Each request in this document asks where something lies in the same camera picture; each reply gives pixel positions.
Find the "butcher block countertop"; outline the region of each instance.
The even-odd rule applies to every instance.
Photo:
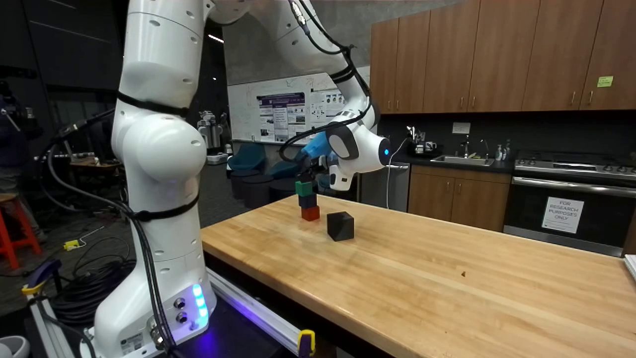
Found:
[[[636,357],[622,261],[427,218],[296,198],[203,230],[205,251],[394,357]],[[334,243],[326,214],[356,239]]]

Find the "cabinet handle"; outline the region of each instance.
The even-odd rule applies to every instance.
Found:
[[[594,102],[594,92],[590,90],[588,92],[588,108],[592,108],[592,102]]]
[[[570,94],[570,108],[576,108],[576,92]]]

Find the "red object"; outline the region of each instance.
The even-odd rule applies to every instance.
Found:
[[[2,210],[10,210],[14,214],[14,218],[20,222],[20,228],[22,228],[22,233],[24,237],[16,237],[12,239],[8,230],[6,230],[6,222],[4,222],[4,212],[0,210],[0,255],[6,257],[8,261],[8,267],[12,271],[18,271],[20,265],[18,265],[18,257],[16,257],[16,249],[20,247],[32,247],[36,255],[42,253],[42,247],[36,239],[36,233],[24,214],[24,208],[18,200],[18,196],[0,196],[0,208]]]
[[[306,220],[306,222],[318,222],[318,220],[320,220],[320,208],[306,208],[306,210],[302,210],[302,220]]]

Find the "whiteboard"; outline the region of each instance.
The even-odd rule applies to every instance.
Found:
[[[370,82],[370,66],[358,72]],[[344,98],[326,74],[229,86],[237,142],[284,144],[300,132],[328,124],[342,106]]]

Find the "wall outlet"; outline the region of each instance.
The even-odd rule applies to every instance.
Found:
[[[469,136],[471,134],[471,122],[453,122],[453,134]]]

